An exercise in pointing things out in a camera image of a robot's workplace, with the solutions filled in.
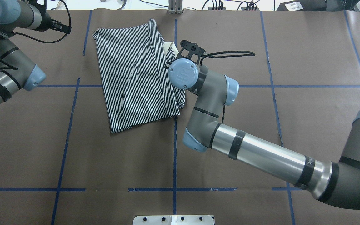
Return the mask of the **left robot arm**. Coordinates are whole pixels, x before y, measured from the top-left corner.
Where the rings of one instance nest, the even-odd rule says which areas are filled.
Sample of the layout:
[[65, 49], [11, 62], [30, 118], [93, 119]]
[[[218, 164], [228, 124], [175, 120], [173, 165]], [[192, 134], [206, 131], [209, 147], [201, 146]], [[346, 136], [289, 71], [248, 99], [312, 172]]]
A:
[[39, 32], [50, 29], [67, 36], [72, 26], [52, 19], [46, 11], [46, 1], [39, 4], [37, 0], [0, 0], [0, 104], [21, 89], [33, 90], [46, 79], [45, 72], [10, 40], [15, 35], [30, 37], [15, 32], [16, 28]]

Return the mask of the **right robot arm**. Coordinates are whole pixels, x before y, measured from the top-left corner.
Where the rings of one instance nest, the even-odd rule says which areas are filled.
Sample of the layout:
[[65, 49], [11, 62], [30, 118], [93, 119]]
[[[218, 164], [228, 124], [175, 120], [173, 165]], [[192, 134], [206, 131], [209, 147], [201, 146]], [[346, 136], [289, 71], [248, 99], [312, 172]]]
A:
[[203, 64], [207, 54], [196, 43], [182, 40], [173, 62], [167, 62], [170, 82], [197, 96], [183, 143], [205, 152], [214, 149], [231, 158], [310, 192], [314, 199], [336, 208], [360, 210], [360, 110], [338, 162], [321, 162], [219, 122], [224, 106], [234, 103], [239, 83]]

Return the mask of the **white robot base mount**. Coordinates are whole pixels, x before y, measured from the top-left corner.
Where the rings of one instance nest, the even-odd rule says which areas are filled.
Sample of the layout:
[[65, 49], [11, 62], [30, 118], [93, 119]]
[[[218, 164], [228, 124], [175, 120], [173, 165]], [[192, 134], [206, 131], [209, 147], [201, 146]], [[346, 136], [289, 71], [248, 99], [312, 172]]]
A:
[[211, 215], [139, 215], [133, 225], [215, 225]]

